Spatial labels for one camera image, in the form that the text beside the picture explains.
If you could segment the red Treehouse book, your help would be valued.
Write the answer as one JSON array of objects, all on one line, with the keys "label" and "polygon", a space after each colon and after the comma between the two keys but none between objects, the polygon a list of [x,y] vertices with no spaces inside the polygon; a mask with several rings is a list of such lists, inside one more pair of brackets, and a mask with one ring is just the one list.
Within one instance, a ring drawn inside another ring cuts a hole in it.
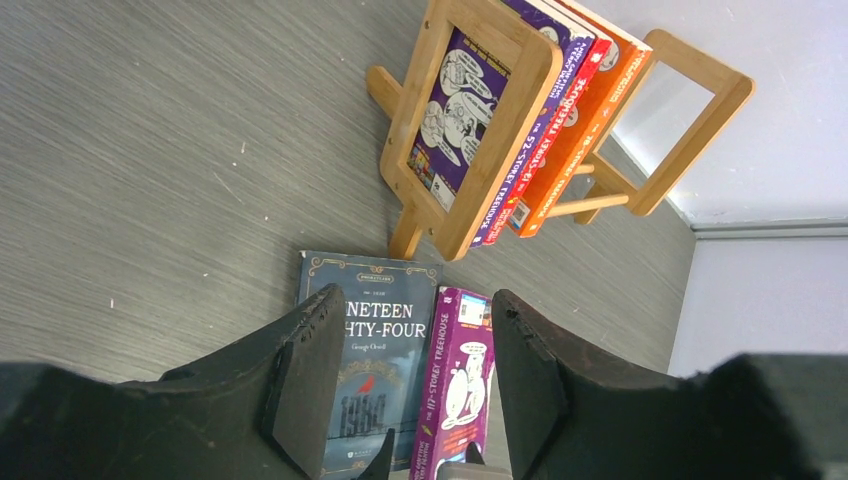
[{"label": "red Treehouse book", "polygon": [[478,230],[475,246],[493,245],[503,231],[536,233],[573,169],[561,151],[574,109],[600,69],[612,38],[563,1],[510,1],[523,20],[561,49],[563,64],[542,110]]}]

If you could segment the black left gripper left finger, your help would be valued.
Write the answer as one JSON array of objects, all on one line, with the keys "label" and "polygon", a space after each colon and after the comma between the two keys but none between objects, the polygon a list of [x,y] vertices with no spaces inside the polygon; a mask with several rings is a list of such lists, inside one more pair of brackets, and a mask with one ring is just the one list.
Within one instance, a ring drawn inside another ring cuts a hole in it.
[{"label": "black left gripper left finger", "polygon": [[1,366],[5,479],[315,479],[344,344],[337,285],[156,381]]}]

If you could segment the magenta paperback book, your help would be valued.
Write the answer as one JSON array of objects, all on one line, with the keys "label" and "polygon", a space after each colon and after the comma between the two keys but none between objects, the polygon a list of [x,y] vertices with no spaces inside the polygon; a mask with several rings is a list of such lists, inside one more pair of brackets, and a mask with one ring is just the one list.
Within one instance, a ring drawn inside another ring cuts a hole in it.
[{"label": "magenta paperback book", "polygon": [[485,451],[495,351],[491,299],[438,288],[409,478],[431,480],[446,462]]}]

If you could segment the orange 78-Storey Treehouse book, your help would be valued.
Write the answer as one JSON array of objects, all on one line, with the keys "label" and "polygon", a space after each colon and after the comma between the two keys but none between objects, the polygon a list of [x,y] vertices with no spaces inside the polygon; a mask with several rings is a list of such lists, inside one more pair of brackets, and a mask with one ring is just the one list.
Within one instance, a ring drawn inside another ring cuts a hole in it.
[{"label": "orange 78-Storey Treehouse book", "polygon": [[515,203],[508,225],[521,238],[535,236],[577,168],[603,138],[624,95],[647,65],[653,48],[576,1],[556,1],[595,35],[551,128],[553,143]]}]

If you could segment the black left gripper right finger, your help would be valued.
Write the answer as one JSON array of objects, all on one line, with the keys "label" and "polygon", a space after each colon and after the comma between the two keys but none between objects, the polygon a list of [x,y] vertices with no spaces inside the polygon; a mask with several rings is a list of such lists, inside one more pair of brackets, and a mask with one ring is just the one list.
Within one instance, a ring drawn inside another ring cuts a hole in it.
[{"label": "black left gripper right finger", "polygon": [[843,479],[847,359],[740,354],[688,378],[620,358],[508,290],[492,301],[517,479]]}]

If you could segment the blue Nineteen Eighty-Four book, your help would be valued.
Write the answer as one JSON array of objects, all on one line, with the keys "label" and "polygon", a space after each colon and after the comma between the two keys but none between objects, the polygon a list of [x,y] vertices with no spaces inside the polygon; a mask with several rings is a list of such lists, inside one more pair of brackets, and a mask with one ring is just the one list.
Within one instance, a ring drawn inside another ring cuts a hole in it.
[{"label": "blue Nineteen Eighty-Four book", "polygon": [[321,478],[358,477],[389,430],[390,468],[408,469],[442,267],[314,250],[300,256],[299,300],[328,284],[345,297],[345,344]]}]

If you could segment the purple 52-Storey Treehouse book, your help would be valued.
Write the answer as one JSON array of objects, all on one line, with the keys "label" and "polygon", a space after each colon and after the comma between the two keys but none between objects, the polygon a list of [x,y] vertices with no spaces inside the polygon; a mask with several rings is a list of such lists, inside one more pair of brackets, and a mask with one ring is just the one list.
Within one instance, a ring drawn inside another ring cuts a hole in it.
[{"label": "purple 52-Storey Treehouse book", "polygon": [[[517,196],[516,188],[532,177],[528,164],[552,145],[556,116],[576,101],[578,87],[598,70],[612,41],[586,17],[556,1],[510,1],[507,5],[560,47],[563,65],[472,238],[473,247],[495,242],[507,219],[506,209]],[[408,169],[445,211],[455,202],[509,77],[509,69],[495,55],[460,30],[454,31],[407,158]]]}]

